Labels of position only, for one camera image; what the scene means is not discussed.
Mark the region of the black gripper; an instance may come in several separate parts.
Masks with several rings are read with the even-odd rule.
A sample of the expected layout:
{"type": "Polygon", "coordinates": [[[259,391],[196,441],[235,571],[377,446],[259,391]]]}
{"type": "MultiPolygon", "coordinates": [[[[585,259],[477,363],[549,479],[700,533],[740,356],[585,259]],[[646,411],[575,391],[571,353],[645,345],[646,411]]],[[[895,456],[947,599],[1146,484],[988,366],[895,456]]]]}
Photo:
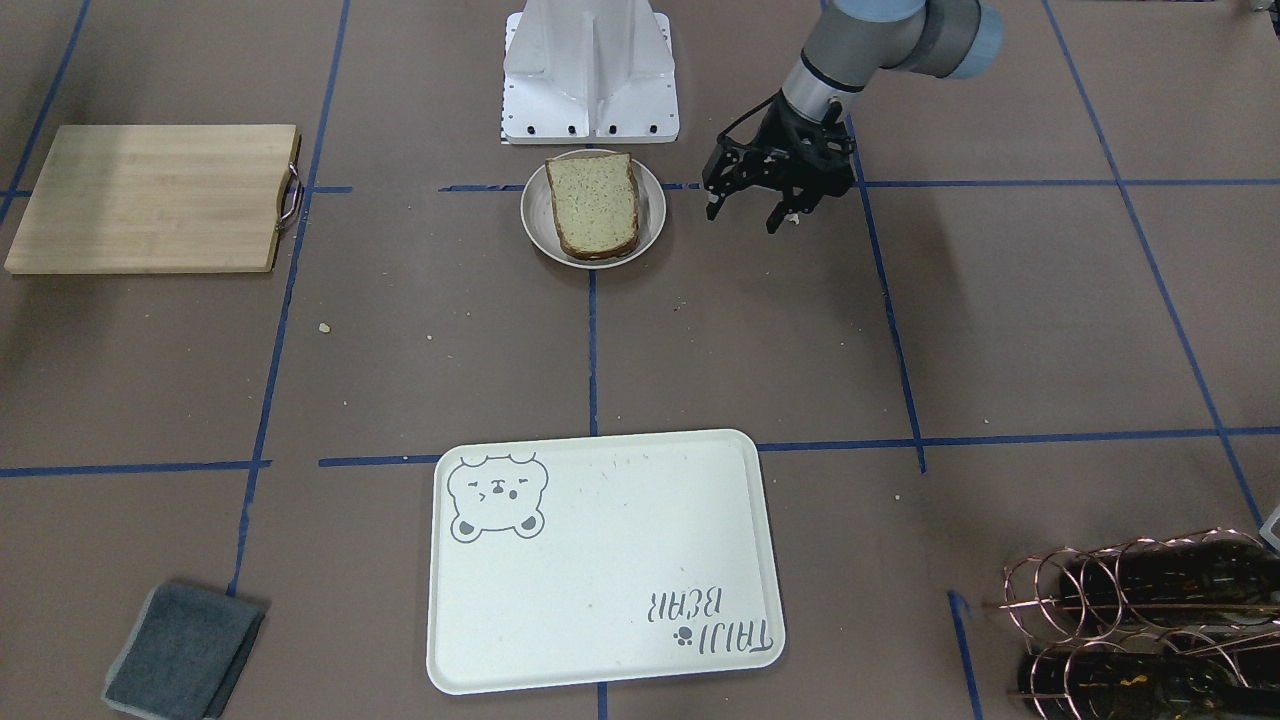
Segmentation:
{"type": "Polygon", "coordinates": [[[820,118],[813,120],[777,92],[721,131],[701,170],[707,219],[713,222],[733,193],[772,190],[780,201],[765,231],[774,234],[794,215],[815,210],[822,199],[845,196],[856,181],[856,143],[845,128],[840,100],[822,101],[819,109],[820,118]]]}

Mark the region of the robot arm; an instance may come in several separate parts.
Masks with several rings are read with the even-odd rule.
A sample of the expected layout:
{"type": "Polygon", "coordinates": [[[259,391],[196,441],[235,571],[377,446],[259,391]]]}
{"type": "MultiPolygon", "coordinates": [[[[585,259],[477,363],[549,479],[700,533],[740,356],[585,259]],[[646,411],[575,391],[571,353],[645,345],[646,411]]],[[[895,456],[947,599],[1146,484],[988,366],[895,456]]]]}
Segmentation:
{"type": "Polygon", "coordinates": [[[858,178],[845,118],[873,77],[977,77],[1004,32],[1002,15],[983,1],[828,1],[780,88],[717,135],[701,172],[707,219],[732,195],[769,190],[780,193],[765,219],[774,233],[845,196],[858,178]]]}

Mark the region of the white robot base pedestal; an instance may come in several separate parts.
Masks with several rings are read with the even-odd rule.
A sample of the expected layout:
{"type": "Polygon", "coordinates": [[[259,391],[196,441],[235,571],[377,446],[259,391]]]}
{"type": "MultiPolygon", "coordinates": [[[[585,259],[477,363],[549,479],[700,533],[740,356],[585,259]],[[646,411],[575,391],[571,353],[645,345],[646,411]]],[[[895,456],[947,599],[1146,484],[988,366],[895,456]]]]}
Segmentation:
{"type": "Polygon", "coordinates": [[[503,72],[506,143],[680,136],[671,23],[649,1],[527,1],[506,18],[503,72]]]}

